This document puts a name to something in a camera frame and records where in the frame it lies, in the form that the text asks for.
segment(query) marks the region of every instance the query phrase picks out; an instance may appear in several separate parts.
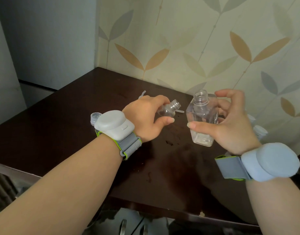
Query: dark wooden table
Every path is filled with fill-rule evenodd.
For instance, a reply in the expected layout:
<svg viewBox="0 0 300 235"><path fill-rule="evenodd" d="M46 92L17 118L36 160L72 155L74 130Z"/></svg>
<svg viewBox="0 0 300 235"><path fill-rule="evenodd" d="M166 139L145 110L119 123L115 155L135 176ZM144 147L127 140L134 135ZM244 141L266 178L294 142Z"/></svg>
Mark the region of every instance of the dark wooden table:
<svg viewBox="0 0 300 235"><path fill-rule="evenodd" d="M192 96L96 68L0 125L0 173L35 182L92 141L90 114L122 110L146 90ZM194 144L185 114L122 163L106 199L121 207L188 221L259 231L242 181L225 180L214 158L225 153Z"/></svg>

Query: wallpaper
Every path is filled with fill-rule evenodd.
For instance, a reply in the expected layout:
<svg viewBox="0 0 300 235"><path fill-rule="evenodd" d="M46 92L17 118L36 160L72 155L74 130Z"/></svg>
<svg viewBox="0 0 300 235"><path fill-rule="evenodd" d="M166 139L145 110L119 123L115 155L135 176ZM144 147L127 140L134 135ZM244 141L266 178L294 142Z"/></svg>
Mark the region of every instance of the wallpaper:
<svg viewBox="0 0 300 235"><path fill-rule="evenodd" d="M263 141L300 153L300 0L100 4L96 66L188 94L243 90Z"/></svg>

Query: white wrist device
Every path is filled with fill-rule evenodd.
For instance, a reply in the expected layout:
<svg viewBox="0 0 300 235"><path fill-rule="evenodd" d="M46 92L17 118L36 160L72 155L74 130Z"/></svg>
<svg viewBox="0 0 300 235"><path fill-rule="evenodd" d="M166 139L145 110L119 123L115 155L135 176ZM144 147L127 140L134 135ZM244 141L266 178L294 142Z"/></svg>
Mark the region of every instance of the white wrist device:
<svg viewBox="0 0 300 235"><path fill-rule="evenodd" d="M280 142L264 144L241 157L219 156L215 161L226 179L254 179L261 182L275 177L291 177L300 167L295 152Z"/></svg>
<svg viewBox="0 0 300 235"><path fill-rule="evenodd" d="M111 110L104 114L93 113L90 122L95 127L97 136L104 133L115 141L125 160L142 144L140 137L137 137L133 132L134 124L126 119L122 111Z"/></svg>

